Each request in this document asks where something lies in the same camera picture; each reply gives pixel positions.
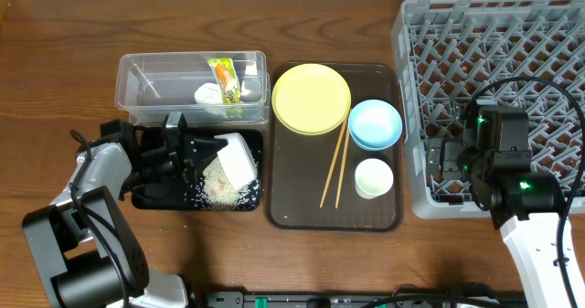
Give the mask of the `white bowl with rice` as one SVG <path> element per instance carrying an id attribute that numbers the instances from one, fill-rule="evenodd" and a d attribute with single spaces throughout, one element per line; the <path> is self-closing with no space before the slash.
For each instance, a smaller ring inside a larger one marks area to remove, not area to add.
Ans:
<path id="1" fill-rule="evenodd" d="M 218 151 L 218 160 L 234 190 L 241 190 L 257 178 L 257 166 L 240 133 L 219 134 L 215 139 L 227 141 L 227 145 Z"/>

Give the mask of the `white tissue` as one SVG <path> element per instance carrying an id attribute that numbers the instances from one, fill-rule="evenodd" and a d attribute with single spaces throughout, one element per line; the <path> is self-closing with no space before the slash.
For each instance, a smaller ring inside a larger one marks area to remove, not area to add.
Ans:
<path id="1" fill-rule="evenodd" d="M 223 97 L 217 83 L 205 83 L 194 92 L 194 100 L 197 105 L 203 105 L 205 112 L 225 117 L 225 108 L 222 107 Z"/>

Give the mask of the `small white cup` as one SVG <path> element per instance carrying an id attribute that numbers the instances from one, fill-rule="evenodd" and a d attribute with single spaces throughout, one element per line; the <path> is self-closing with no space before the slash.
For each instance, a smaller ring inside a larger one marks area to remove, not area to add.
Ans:
<path id="1" fill-rule="evenodd" d="M 377 158 L 360 162 L 355 170 L 355 189 L 364 199 L 385 195 L 394 185 L 394 174 L 390 166 Z"/>

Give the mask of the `light blue bowl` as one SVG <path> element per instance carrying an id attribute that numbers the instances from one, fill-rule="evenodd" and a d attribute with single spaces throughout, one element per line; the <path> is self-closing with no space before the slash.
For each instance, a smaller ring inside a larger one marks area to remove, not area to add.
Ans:
<path id="1" fill-rule="evenodd" d="M 398 142 L 403 123 L 399 111 L 392 104 L 382 100 L 366 100 L 349 113 L 348 128 L 358 147 L 381 151 Z"/>

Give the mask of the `green orange snack wrapper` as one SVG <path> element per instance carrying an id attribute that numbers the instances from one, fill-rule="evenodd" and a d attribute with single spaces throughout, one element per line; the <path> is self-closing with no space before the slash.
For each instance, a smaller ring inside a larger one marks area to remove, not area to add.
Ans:
<path id="1" fill-rule="evenodd" d="M 220 87 L 223 102 L 241 103 L 241 87 L 232 58 L 210 58 L 207 63 Z"/>

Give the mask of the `wooden chopstick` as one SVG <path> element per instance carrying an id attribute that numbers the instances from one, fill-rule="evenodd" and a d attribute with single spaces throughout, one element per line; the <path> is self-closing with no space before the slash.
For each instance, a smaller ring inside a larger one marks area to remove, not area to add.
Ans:
<path id="1" fill-rule="evenodd" d="M 348 130 L 348 128 L 346 128 L 344 146 L 343 146 L 343 151 L 342 151 L 342 160 L 341 160 L 341 164 L 340 164 L 340 172 L 339 172 L 338 184 L 337 184 L 337 189 L 336 189 L 335 209 L 339 208 L 339 204 L 340 204 L 340 200 L 341 200 L 342 187 L 343 187 L 345 169 L 346 169 L 346 156 L 347 156 L 347 150 L 348 150 L 349 136 L 350 136 L 349 130 Z"/>
<path id="2" fill-rule="evenodd" d="M 347 129 L 346 129 L 346 124 L 347 124 L 347 119 L 344 119 L 341 125 L 341 130 L 335 145 L 335 150 L 334 150 L 334 154 L 329 166 L 329 170 L 328 170 L 328 174 L 325 180 L 325 184 L 324 184 L 324 190 L 323 190 L 323 194 L 321 197 L 321 201 L 320 201 L 320 205 L 319 208 L 322 208 L 324 206 L 324 202 L 326 200 L 326 196 L 328 193 L 328 189 L 330 186 L 330 182 L 331 182 L 331 178 L 333 176 L 333 172 L 335 170 L 335 165 L 336 165 L 336 161 L 337 161 L 337 157 L 339 155 L 339 151 L 340 148 L 342 146 L 342 144 L 346 141 L 346 134 L 347 134 Z"/>

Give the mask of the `yellow round plate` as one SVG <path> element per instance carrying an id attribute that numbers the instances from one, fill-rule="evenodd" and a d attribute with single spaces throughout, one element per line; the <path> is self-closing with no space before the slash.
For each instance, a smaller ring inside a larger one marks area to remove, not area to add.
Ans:
<path id="1" fill-rule="evenodd" d="M 344 77 L 324 64 L 305 63 L 283 72 L 273 87 L 271 105 L 287 129 L 321 135 L 348 116 L 351 91 Z"/>

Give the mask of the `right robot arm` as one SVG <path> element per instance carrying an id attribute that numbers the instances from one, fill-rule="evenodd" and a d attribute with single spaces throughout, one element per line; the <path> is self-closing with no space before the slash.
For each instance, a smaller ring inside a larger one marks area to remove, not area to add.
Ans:
<path id="1" fill-rule="evenodd" d="M 582 306 L 584 280 L 561 216 L 569 204 L 553 174 L 532 170 L 528 133 L 521 108 L 474 107 L 461 139 L 429 140 L 427 170 L 468 183 L 513 257 L 529 306 Z"/>

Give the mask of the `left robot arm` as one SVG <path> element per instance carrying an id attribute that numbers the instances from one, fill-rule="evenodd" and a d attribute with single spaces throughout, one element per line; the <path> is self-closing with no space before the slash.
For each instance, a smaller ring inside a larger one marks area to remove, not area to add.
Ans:
<path id="1" fill-rule="evenodd" d="M 126 193 L 168 202 L 186 194 L 228 146 L 196 136 L 180 113 L 159 127 L 114 120 L 94 141 L 70 131 L 76 168 L 47 206 L 25 215 L 22 229 L 53 307 L 203 307 L 176 274 L 149 267 L 118 206 Z"/>

